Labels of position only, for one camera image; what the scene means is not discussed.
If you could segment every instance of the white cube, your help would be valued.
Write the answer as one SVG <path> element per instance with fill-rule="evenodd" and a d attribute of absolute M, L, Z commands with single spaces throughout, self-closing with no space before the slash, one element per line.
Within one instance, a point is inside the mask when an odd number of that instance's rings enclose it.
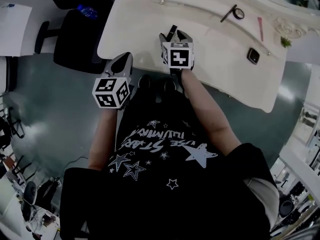
<path fill-rule="evenodd" d="M 163 62 L 170 69 L 191 69 L 194 65 L 194 44 L 192 42 L 163 42 Z"/>
<path fill-rule="evenodd" d="M 101 109 L 120 109 L 130 95 L 126 77 L 97 78 L 92 95 Z"/>

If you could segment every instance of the pink brush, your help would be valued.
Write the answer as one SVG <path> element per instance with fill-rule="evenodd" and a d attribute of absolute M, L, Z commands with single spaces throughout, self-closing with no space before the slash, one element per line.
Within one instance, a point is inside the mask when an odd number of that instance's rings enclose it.
<path fill-rule="evenodd" d="M 262 27 L 262 18 L 258 17 L 258 21 L 259 21 L 259 27 L 260 27 L 260 36 L 261 36 L 261 41 L 264 41 L 264 29 Z"/>

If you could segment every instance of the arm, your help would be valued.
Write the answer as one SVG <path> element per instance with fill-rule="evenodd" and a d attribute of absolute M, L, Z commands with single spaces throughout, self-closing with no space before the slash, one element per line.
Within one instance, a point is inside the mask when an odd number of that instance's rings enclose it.
<path fill-rule="evenodd" d="M 191 70 L 183 69 L 181 80 L 210 142 L 227 156 L 241 143 L 232 131 L 225 114 Z"/>
<path fill-rule="evenodd" d="M 102 111 L 89 152 L 89 169 L 101 171 L 115 151 L 117 114 L 116 109 Z"/>

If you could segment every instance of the water bottle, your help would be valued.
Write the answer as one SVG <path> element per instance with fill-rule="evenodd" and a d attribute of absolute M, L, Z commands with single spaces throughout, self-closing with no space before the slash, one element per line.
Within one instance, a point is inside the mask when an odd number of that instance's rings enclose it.
<path fill-rule="evenodd" d="M 98 12 L 90 6 L 85 6 L 83 4 L 79 4 L 77 9 L 86 17 L 96 20 L 98 17 Z"/>

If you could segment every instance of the black tape roll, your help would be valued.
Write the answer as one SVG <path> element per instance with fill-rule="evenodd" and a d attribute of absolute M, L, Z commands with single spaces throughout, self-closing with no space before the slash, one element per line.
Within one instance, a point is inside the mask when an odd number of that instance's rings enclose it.
<path fill-rule="evenodd" d="M 237 20 L 242 20 L 245 17 L 244 11 L 239 8 L 234 9 L 232 13 Z"/>

